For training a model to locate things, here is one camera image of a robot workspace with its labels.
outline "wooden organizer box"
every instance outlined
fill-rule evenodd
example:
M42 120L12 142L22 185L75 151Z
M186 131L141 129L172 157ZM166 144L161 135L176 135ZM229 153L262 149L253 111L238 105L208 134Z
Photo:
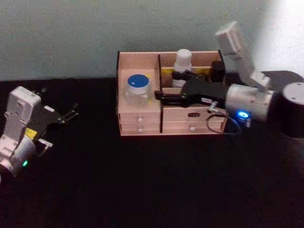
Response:
M117 58L117 115L121 136L132 135L183 135L216 134L206 125L208 106L194 104L188 108L163 106L154 97L145 108L130 106L124 98L127 80L135 74L149 78L151 90L179 94L180 88L172 88L173 65L176 52L118 52ZM222 61L218 51L192 52L192 68L197 74L204 73L212 82L211 64ZM210 127L223 132L227 119L214 117Z

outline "cable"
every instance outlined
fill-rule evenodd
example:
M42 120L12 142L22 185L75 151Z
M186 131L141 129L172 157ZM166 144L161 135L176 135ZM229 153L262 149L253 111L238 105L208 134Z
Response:
M209 122L210 119L212 119L213 117L226 117L228 118L232 123L234 123L234 125L237 127L237 132L235 133L223 133L223 132L218 132L213 130L210 126L209 126ZM234 120L232 117L230 117L229 115L225 114L225 113L216 113L216 114L212 114L210 115L207 119L206 119L206 125L208 127L208 129L214 133L218 133L218 134L223 134L223 135L238 135L242 133L242 128L241 126L238 124L238 122L236 120Z

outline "black table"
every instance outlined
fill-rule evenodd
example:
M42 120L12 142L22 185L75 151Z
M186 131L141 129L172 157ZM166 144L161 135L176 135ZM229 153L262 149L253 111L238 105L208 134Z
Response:
M302 80L267 75L276 89ZM45 104L64 113L77 101L80 115L49 130L44 138L54 146L0 187L0 227L304 223L303 141L262 123L235 137L120 137L113 78L1 82L1 132L8 93L19 85L47 86Z

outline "blue led light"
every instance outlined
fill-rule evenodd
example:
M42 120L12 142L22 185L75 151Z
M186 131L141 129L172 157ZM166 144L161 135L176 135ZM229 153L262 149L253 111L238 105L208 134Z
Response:
M244 118L244 119L247 119L249 117L249 114L245 113L243 111L238 112L237 115L238 115L238 117Z

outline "light blue wall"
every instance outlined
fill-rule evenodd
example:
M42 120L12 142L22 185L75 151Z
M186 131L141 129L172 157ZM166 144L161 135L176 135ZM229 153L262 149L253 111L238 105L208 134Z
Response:
M232 20L253 44L268 2L0 0L0 80L115 76L118 50L214 50Z

